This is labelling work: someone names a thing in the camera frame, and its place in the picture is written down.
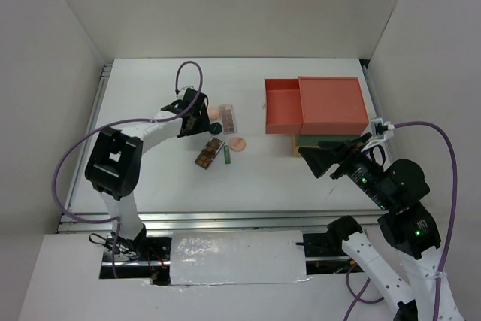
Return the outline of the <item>dark green round compact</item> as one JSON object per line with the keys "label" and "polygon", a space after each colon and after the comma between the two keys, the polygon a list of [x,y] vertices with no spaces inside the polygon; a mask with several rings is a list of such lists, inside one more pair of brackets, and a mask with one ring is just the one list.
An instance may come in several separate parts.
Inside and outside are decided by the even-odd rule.
{"label": "dark green round compact", "polygon": [[211,123],[210,124],[210,127],[209,127],[209,132],[212,134],[212,135],[219,135],[223,132],[223,127],[222,127],[222,124],[221,123],[218,123],[218,122],[215,122],[215,123]]}

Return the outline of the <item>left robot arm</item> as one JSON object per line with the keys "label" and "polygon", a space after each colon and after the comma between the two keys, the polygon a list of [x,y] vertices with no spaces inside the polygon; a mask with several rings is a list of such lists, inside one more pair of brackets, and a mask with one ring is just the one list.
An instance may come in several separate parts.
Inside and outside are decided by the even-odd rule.
{"label": "left robot arm", "polygon": [[168,139],[208,132],[207,107],[208,97],[204,93],[186,88],[153,120],[121,129],[106,126],[99,132],[85,177],[101,196],[108,215],[114,218],[112,235],[129,259],[145,257],[149,247],[146,226],[134,197],[143,155]]}

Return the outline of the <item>coral top drawer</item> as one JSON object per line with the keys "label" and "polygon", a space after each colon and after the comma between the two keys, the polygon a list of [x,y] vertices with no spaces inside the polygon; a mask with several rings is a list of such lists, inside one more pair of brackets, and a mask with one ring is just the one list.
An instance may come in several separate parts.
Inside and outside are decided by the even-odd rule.
{"label": "coral top drawer", "polygon": [[302,125],[298,78],[265,78],[265,133],[299,134]]}

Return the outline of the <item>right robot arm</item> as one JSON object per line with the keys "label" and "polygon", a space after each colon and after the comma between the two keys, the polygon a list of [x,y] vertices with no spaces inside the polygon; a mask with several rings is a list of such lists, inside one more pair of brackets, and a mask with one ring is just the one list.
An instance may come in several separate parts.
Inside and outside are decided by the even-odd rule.
{"label": "right robot arm", "polygon": [[374,249],[351,216],[328,224],[324,245],[357,263],[396,320],[461,320],[441,269],[443,252],[437,224],[421,203],[430,192],[423,170],[407,159],[384,168],[364,149],[369,138],[370,134],[365,134],[351,141],[320,141],[317,147],[300,147],[298,152],[315,177],[322,177],[334,166],[331,179],[348,177],[383,210],[377,220],[380,231],[397,251],[408,281],[405,283]]}

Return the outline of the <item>green drawer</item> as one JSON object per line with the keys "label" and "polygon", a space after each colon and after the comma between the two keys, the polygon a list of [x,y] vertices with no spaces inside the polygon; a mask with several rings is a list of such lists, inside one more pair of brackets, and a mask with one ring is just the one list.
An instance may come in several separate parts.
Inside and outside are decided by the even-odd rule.
{"label": "green drawer", "polygon": [[319,142],[352,141],[360,135],[293,135],[295,145],[299,147],[316,147]]}

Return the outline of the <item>green lipstick tube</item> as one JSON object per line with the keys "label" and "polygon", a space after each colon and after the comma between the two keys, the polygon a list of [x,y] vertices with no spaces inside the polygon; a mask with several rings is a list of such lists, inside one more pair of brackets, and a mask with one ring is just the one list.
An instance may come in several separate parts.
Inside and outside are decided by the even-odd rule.
{"label": "green lipstick tube", "polygon": [[224,160],[225,164],[230,164],[231,163],[231,157],[230,157],[230,149],[229,146],[225,145],[223,147],[223,152],[224,152]]}

